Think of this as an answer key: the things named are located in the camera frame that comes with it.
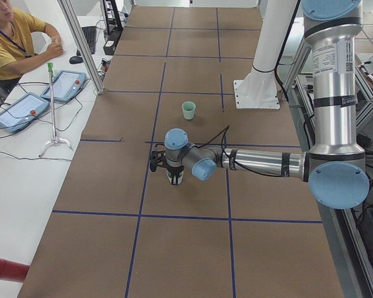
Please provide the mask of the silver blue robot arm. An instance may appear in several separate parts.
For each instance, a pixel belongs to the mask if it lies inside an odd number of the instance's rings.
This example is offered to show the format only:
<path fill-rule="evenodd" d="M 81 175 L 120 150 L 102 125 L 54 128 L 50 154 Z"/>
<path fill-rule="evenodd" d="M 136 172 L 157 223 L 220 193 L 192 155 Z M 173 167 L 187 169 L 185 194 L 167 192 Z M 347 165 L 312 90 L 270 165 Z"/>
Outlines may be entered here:
<path fill-rule="evenodd" d="M 179 128 L 165 135 L 160 164 L 178 182 L 189 170 L 205 181 L 217 168 L 246 170 L 308 183 L 315 199 L 333 209 L 361 204 L 369 193 L 365 151 L 356 141 L 354 39 L 362 30 L 360 1 L 269 1 L 252 69 L 234 82 L 239 109 L 277 108 L 276 67 L 297 11 L 313 59 L 315 142 L 301 154 L 197 146 Z"/>

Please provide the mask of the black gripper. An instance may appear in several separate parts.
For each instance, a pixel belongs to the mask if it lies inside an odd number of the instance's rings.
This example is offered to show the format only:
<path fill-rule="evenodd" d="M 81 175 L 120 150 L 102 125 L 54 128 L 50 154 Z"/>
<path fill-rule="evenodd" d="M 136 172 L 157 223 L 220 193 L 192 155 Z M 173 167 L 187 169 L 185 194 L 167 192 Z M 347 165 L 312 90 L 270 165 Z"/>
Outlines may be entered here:
<path fill-rule="evenodd" d="M 179 185 L 179 177 L 183 175 L 184 166 L 167 166 L 167 176 L 171 185 Z"/>

